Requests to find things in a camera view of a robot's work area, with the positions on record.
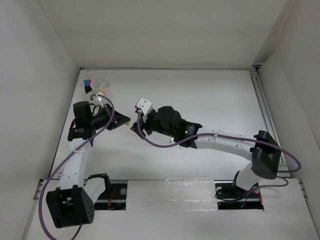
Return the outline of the blue black highlighter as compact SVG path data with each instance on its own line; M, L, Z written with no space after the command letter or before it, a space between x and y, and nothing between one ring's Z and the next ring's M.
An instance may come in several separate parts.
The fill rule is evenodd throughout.
M83 80L83 86L84 86L84 92L86 93L87 87L88 87L88 80L87 79Z

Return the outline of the pink black highlighter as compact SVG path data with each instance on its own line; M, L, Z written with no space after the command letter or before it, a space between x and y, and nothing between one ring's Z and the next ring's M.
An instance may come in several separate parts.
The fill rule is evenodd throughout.
M87 86L87 92L86 92L86 93L92 91L92 88L91 88L91 82L92 82L92 80L91 80L91 79L87 79L87 81L88 81L88 86Z

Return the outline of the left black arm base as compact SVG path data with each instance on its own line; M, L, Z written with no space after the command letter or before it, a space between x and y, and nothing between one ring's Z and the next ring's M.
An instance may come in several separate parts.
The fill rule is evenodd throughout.
M106 173L93 174L84 181L84 189L93 197L96 211L126 210L127 180L110 180Z

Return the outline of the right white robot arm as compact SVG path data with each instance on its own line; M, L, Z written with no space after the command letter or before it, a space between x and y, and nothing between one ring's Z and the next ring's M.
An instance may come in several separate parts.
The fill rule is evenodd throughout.
M228 135L218 130L209 129L181 117L171 106L157 110L152 106L135 106L137 121L131 127L143 140L160 148L147 137L152 133L171 137L172 143L166 148L180 146L192 149L208 149L240 156L249 164L238 171L231 184L231 191L237 197L243 197L260 180L274 180L278 174L281 152L279 145L269 132L260 130L252 137Z

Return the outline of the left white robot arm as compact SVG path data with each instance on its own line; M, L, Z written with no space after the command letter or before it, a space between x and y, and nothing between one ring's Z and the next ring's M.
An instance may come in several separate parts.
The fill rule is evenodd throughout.
M66 161L60 181L55 190L46 194L46 203L56 228L91 224L95 216L98 198L114 194L106 173L92 174L85 178L85 170L93 136L98 130L112 131L130 123L130 118L113 110L110 104L93 114L88 101L73 105L74 120L69 128L67 141L70 158Z

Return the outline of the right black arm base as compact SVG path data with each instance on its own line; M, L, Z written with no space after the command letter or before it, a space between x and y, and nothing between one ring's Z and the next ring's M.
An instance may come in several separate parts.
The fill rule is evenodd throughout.
M236 186L237 172L234 179L218 180L215 184L215 198L218 210L264 210L260 193L244 190Z

